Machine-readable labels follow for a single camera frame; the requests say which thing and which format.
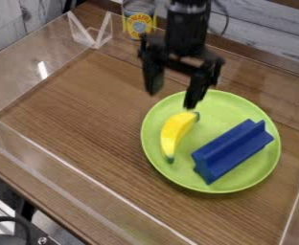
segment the blue block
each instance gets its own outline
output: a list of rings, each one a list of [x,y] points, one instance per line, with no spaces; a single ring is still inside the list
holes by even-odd
[[[243,121],[192,153],[194,172],[212,184],[272,141],[264,121]]]

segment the label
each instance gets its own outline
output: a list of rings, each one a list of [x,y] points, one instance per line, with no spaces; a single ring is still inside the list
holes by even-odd
[[[132,39],[138,40],[141,33],[149,33],[152,29],[152,17],[145,13],[136,13],[126,19],[126,29]]]

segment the transparent acrylic enclosure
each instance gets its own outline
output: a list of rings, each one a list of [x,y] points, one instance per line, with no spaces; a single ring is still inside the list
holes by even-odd
[[[0,112],[74,59],[81,58],[87,49],[95,49],[140,67],[136,58],[138,41],[130,39],[122,22],[122,17],[110,12],[93,16],[90,21],[67,12],[6,48],[0,53]],[[154,27],[150,30],[153,34],[164,35],[164,30]],[[173,78],[174,75],[166,73],[166,76]],[[190,237],[184,237],[0,121],[0,161],[8,161],[26,171],[87,214],[106,234],[99,243],[118,237],[127,244],[194,244]],[[90,199],[75,191],[73,186],[77,185],[86,187],[83,191],[91,193]],[[280,245],[295,243],[299,244],[299,192],[280,239]]]

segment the wooden table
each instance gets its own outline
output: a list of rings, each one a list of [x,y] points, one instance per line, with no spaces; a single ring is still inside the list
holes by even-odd
[[[91,23],[101,14],[91,5],[75,11],[82,23]],[[225,59],[217,89],[252,101],[267,112],[281,136],[277,167],[265,181],[245,191],[228,195],[188,191],[170,184],[149,165],[138,139],[141,121],[161,98],[185,90],[186,78],[169,73],[162,92],[150,98],[142,90],[134,54],[123,47],[118,49],[121,54],[125,51],[123,60],[87,50],[0,113],[0,122],[77,169],[74,172],[57,164],[37,149],[26,151],[30,146],[7,134],[6,145],[53,184],[45,185],[0,155],[0,177],[86,243],[132,243],[99,222],[101,212],[119,223],[125,218],[125,227],[133,218],[138,221],[133,227],[146,225],[129,208],[117,207],[113,201],[106,204],[111,197],[91,179],[197,244],[279,242],[299,190],[299,77],[210,49]],[[170,244],[168,237],[161,244]]]

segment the banana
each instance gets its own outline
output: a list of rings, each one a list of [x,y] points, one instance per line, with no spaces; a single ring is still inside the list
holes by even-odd
[[[161,150],[169,163],[174,160],[176,146],[197,121],[197,112],[181,112],[165,121],[161,129]]]

